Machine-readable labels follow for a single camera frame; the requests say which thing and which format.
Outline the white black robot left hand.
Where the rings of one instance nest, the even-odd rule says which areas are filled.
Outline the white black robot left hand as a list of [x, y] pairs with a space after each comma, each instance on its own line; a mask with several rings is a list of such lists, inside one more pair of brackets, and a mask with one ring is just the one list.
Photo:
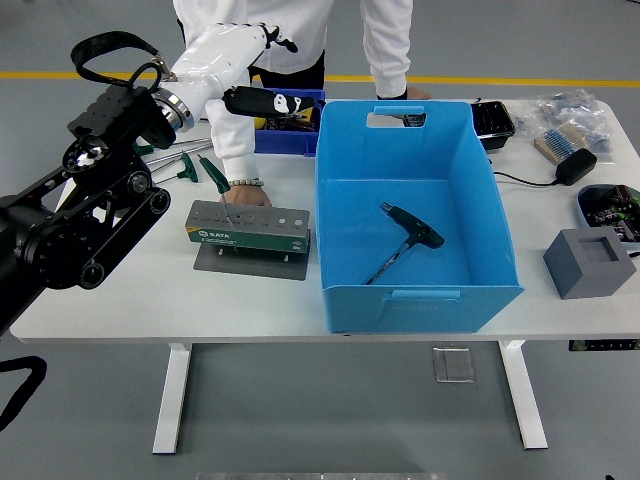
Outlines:
[[154, 98], [183, 129], [192, 127], [213, 99], [221, 99], [232, 114], [250, 117], [283, 118], [312, 108], [315, 100], [310, 97], [239, 84], [248, 67], [273, 43], [298, 51], [275, 25], [211, 25], [179, 57], [172, 77], [159, 84]]

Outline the person's right hand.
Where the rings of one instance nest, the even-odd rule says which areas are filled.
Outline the person's right hand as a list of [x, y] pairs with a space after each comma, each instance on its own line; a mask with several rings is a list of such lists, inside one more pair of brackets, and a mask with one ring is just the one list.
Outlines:
[[260, 207], [271, 207], [271, 201], [261, 186], [256, 185], [236, 185], [229, 191], [222, 194], [228, 203], [252, 205]]

